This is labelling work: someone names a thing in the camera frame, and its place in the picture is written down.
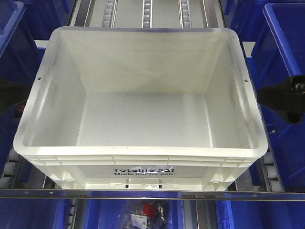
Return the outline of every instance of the stainless steel bar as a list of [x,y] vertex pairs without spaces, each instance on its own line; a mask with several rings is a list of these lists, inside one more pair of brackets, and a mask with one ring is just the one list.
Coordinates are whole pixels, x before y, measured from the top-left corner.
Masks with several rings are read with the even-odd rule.
[[113,7],[113,14],[112,14],[111,28],[114,27],[117,5],[118,5],[118,1],[114,0],[114,7]]
[[218,229],[214,201],[196,201],[197,223],[199,229]]
[[75,213],[75,220],[72,229],[83,229],[83,221],[86,212],[86,199],[78,199],[76,213]]
[[197,211],[196,201],[183,201],[183,216],[185,229],[200,229],[198,228],[198,218],[195,212]]
[[217,19],[217,22],[218,22],[218,27],[219,28],[225,28],[224,19],[223,19],[223,12],[222,12],[221,7],[220,7],[220,1],[219,0],[213,0],[213,5],[214,5],[215,12],[216,12],[216,19]]
[[169,192],[97,191],[68,189],[0,189],[0,198],[77,198],[77,199],[182,199],[182,200],[250,200],[250,201],[305,201],[305,193],[273,192]]
[[226,25],[225,20],[224,20],[224,8],[222,7],[222,5],[220,3],[220,0],[217,0],[217,2],[219,4],[219,9],[220,9],[220,13],[221,13],[222,23],[223,23],[225,28],[228,28],[228,26]]
[[236,179],[235,186],[236,191],[254,191],[249,169]]
[[188,0],[190,6],[189,11],[191,15],[192,28],[207,27],[206,23],[203,23],[206,22],[206,20],[203,20],[204,15],[202,15],[200,1],[201,0]]
[[183,15],[182,15],[182,2],[179,0],[179,19],[180,19],[180,28],[183,28]]
[[107,0],[95,0],[90,27],[102,27]]
[[271,192],[271,187],[270,187],[270,183],[269,183],[269,179],[268,179],[268,175],[266,172],[263,158],[260,158],[256,161],[256,168],[258,170],[260,179],[263,182],[264,191]]
[[74,26],[89,26],[95,0],[82,0]]
[[74,4],[73,4],[72,10],[71,10],[71,14],[70,14],[69,20],[67,22],[67,26],[71,26],[71,21],[72,21],[73,15],[75,13],[75,9],[76,9],[76,6],[78,4],[78,1],[80,1],[80,0],[75,0],[74,1]]
[[51,180],[49,177],[45,177],[43,188],[45,189],[53,189],[56,188],[56,184],[53,180]]
[[71,14],[71,21],[70,21],[70,23],[69,23],[68,26],[74,26],[74,25],[75,25],[75,21],[76,21],[76,18],[77,18],[79,9],[80,9],[80,5],[81,5],[81,0],[77,0],[75,3],[76,3],[76,4],[75,4],[75,8],[74,8],[74,10],[72,11],[72,14]]
[[217,16],[213,0],[200,0],[203,23],[208,28],[218,28]]

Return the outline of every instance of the metal rail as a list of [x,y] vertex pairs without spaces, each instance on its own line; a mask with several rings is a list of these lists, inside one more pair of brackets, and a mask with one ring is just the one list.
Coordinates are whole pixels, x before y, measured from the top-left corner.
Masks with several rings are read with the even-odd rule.
[[90,25],[94,4],[95,0],[81,0],[80,8],[77,12],[77,17],[74,26]]
[[203,17],[203,23],[207,25],[208,28],[217,28],[217,16],[215,12],[215,6],[212,0],[200,0],[201,11]]
[[64,189],[0,189],[0,198],[48,199],[181,199],[181,200],[244,200],[305,201],[305,193],[274,192],[169,192],[169,191],[99,191]]

